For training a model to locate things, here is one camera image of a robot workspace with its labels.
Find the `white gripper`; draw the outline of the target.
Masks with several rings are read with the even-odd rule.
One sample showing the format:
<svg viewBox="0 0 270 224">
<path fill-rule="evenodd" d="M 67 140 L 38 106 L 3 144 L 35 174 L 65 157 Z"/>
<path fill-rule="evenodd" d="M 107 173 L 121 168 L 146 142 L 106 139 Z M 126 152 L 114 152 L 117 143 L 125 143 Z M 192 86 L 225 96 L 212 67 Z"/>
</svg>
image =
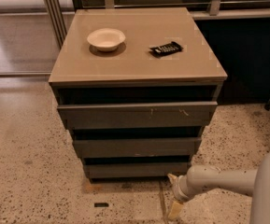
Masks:
<svg viewBox="0 0 270 224">
<path fill-rule="evenodd" d="M 167 177 L 172 184 L 172 192 L 174 197 L 177 199 L 177 201 L 171 202 L 169 211 L 167 213 L 167 218 L 169 220 L 174 220 L 178 218 L 179 213 L 183 208 L 183 203 L 187 202 L 191 197 L 187 185 L 187 176 L 168 174 Z"/>
</svg>

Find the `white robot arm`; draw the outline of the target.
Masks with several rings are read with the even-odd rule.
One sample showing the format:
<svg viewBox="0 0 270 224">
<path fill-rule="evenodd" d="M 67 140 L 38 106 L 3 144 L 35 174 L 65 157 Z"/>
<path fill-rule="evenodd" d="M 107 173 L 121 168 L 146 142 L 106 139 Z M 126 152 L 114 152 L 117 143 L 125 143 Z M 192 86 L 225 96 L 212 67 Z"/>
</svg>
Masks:
<svg viewBox="0 0 270 224">
<path fill-rule="evenodd" d="M 194 165 L 185 175 L 168 175 L 174 200 L 168 219 L 178 217 L 184 203 L 212 189 L 225 189 L 252 198 L 249 224 L 270 224 L 270 153 L 255 170 L 222 171 L 216 166 Z"/>
</svg>

